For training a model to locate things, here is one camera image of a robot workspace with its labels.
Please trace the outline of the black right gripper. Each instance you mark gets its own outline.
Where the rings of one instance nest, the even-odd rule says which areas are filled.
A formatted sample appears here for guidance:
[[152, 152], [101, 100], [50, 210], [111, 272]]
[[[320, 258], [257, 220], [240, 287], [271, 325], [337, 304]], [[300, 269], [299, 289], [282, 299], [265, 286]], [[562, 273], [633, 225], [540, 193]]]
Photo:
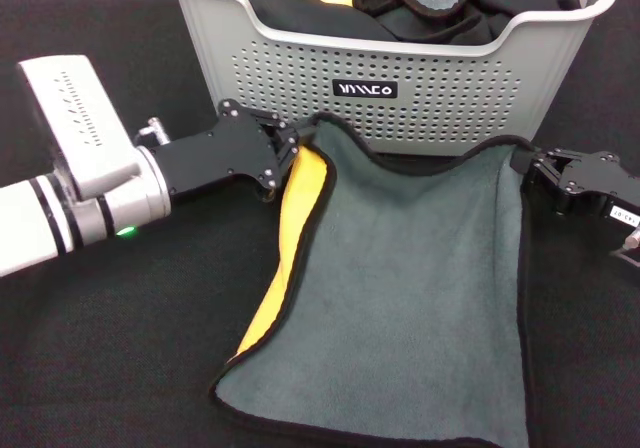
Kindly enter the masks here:
[[639, 227], [639, 177], [611, 152], [537, 150], [524, 175], [522, 194], [526, 202], [541, 199], [562, 214], [599, 216]]

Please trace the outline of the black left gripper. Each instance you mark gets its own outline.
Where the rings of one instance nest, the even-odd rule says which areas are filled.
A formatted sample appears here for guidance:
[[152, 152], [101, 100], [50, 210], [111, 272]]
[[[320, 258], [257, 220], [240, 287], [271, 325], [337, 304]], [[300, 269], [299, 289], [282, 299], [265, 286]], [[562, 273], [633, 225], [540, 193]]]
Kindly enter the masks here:
[[273, 192], [282, 184], [281, 169], [288, 169], [299, 151], [299, 139], [316, 132], [312, 123], [288, 123], [276, 112], [225, 99], [218, 105], [213, 127], [150, 152], [172, 199], [237, 178]]

